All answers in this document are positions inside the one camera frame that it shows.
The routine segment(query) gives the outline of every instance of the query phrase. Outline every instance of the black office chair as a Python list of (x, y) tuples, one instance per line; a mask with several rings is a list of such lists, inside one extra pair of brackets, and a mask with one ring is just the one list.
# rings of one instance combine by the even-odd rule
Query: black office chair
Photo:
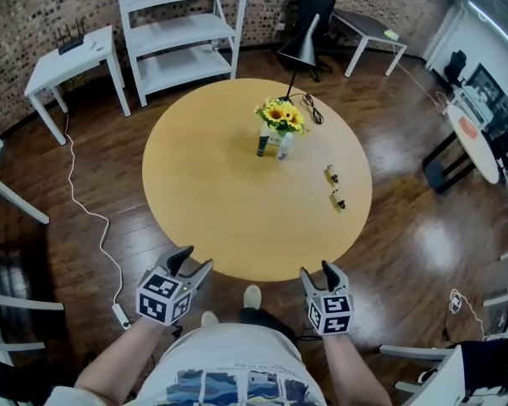
[(463, 51), (451, 53), (450, 63), (444, 68), (444, 74), (451, 85), (461, 87), (463, 80), (459, 80), (459, 75), (466, 65), (467, 55)]
[(294, 31), (297, 34), (312, 22), (315, 14), (320, 15), (317, 27), (312, 35), (312, 44), (317, 57), (317, 67), (312, 70), (314, 81), (320, 81), (319, 69), (333, 72), (331, 67), (318, 59), (318, 56), (334, 56), (342, 54), (346, 48), (329, 35), (329, 21), (335, 5), (335, 0), (297, 0), (297, 22)]

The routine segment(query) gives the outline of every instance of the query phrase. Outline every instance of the wooden floor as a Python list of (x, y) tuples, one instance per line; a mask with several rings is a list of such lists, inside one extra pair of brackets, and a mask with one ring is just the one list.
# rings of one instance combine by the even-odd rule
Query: wooden floor
[[(333, 74), (322, 74), (321, 83), (300, 74), (295, 85), (331, 106), (367, 153), (373, 174), (370, 216), (359, 239), (336, 263), (348, 275), (355, 296), (351, 337), (400, 404), (403, 397), (392, 386), (401, 378), (411, 381), (417, 369), (401, 359), (378, 356), (379, 345), (441, 346), (446, 317), (454, 342), (480, 339), (479, 325), (468, 308), (447, 315), (452, 288), (468, 297), (486, 320), (487, 332), (496, 332), (497, 318), (508, 312), (508, 306), (489, 313), (481, 309), (486, 297), (508, 286), (508, 261), (497, 261), (508, 250), (508, 195), (503, 184), (492, 186), (476, 172), (447, 196), (436, 195), (423, 177), (421, 160), (450, 126), (403, 71), (397, 68), (390, 77), (384, 76), (389, 54), (365, 52), (353, 75), (345, 79), (340, 66), (349, 59), (339, 63), (327, 59)], [(421, 61), (404, 58), (402, 63), (432, 95), (441, 90)], [(290, 73), (270, 51), (251, 51), (241, 54), (238, 77), (286, 83)], [(140, 108), (130, 85), (130, 118), (124, 118), (111, 80), (66, 97), (77, 156), (76, 196), (90, 210), (111, 219), (105, 249), (124, 271), (119, 302), (132, 318), (135, 285), (172, 245), (146, 204), (143, 150), (163, 112), (192, 88), (160, 92), (149, 97), (148, 107)], [(63, 127), (62, 113), (55, 108), (52, 115)], [(451, 155), (459, 153), (457, 145)], [(104, 221), (88, 217), (71, 201), (70, 163), (69, 147), (60, 147), (40, 119), (7, 140), (0, 179), (46, 212), (51, 224), (37, 226), (1, 201), (0, 263), (4, 293), (50, 295), (66, 306), (65, 326), (61, 315), (45, 312), (29, 317), (18, 310), (3, 311), (8, 336), (21, 339), (26, 332), (35, 333), (46, 339), (49, 359), (62, 359), (76, 369), (84, 353), (101, 352), (122, 329), (111, 311), (117, 269), (98, 250)], [(204, 310), (234, 321), (247, 285), (214, 272), (185, 317), (185, 330), (199, 326)], [(299, 281), (259, 285), (263, 306), (301, 333), (306, 317)], [(170, 342), (170, 335), (163, 337), (157, 356)], [(301, 343), (300, 349), (307, 368), (332, 398), (322, 344)]]

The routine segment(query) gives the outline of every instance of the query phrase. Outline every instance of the black chair back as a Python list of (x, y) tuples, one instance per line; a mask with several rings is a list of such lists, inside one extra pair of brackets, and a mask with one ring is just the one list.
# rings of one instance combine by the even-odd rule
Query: black chair back
[(316, 38), (324, 36), (329, 31), (329, 21), (331, 13), (335, 6), (335, 0), (297, 0), (297, 23), (295, 31), (299, 32), (305, 29), (314, 18), (314, 15), (320, 15), (317, 27), (314, 30), (312, 39), (316, 42)]
[(459, 75), (461, 75), (461, 71), (466, 65), (467, 55), (463, 51), (459, 50), (458, 52), (451, 53), (450, 64), (444, 68), (444, 73), (450, 84), (461, 87)]

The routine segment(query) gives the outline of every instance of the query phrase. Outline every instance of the forearm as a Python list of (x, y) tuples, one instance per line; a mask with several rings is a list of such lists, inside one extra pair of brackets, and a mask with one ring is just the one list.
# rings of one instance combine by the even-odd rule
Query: forearm
[(80, 374), (75, 387), (96, 394), (105, 404), (123, 404), (143, 371), (164, 326), (140, 318)]
[(391, 406), (388, 393), (348, 336), (324, 336), (323, 346), (339, 406)]

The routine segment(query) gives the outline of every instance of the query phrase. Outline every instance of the brick wall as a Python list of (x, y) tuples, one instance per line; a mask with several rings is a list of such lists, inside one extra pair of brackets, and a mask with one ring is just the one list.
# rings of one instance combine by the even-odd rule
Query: brick wall
[[(288, 1), (265, 0), (267, 16), (262, 0), (248, 0), (241, 43), (274, 41), (276, 36), (268, 17), (274, 23), (279, 15), (286, 20)], [(235, 22), (238, 0), (222, 3), (229, 22)], [(212, 6), (212, 0), (173, 3), (134, 13), (132, 22), (136, 25), (206, 12)], [(337, 0), (337, 6), (380, 19), (410, 44), (408, 53), (421, 55), (450, 7), (450, 0)], [(31, 70), (41, 55), (54, 48), (52, 31), (64, 23), (74, 23), (75, 17), (86, 17), (87, 30), (113, 25), (121, 64), (127, 66), (118, 0), (0, 0), (0, 132), (33, 111), (23, 95)], [(91, 76), (94, 74), (64, 88), (75, 88)], [(43, 99), (48, 101), (51, 97), (44, 95)]]

